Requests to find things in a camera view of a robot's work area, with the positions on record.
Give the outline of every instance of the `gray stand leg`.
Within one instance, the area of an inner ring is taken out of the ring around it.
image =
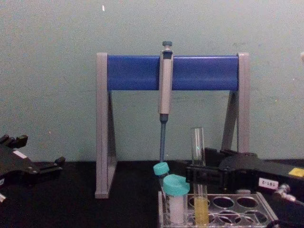
[[[237,151],[249,152],[249,100],[250,64],[249,54],[238,54],[238,91],[230,91],[227,105],[222,149],[231,149],[233,131],[237,121]]]
[[[109,197],[116,168],[111,95],[107,91],[107,53],[96,57],[96,192],[95,198]]]

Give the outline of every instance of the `test tube rack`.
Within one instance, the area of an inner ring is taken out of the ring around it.
[[[265,228],[277,216],[259,192],[256,194],[208,194],[209,224],[195,225],[194,198],[188,194],[187,222],[172,224],[168,220],[165,199],[158,192],[159,228]]]

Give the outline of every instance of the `glass test tube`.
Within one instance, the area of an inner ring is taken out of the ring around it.
[[[204,132],[202,127],[191,128],[191,143],[192,164],[205,166]],[[195,224],[207,225],[209,223],[207,186],[193,184],[193,194]]]

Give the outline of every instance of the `label sticker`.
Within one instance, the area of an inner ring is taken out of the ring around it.
[[[304,177],[304,169],[293,168],[288,174],[297,176],[297,177]]]
[[[27,156],[25,156],[23,153],[19,152],[19,151],[14,151],[13,152],[15,155],[18,155],[20,158],[25,159],[27,158]]]
[[[258,185],[263,188],[277,190],[277,188],[279,187],[279,182],[277,182],[275,180],[259,178]]]

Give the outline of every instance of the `yellow sticker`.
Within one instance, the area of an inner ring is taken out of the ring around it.
[[[293,170],[291,170],[289,174],[297,177],[304,177],[304,169],[293,168]]]

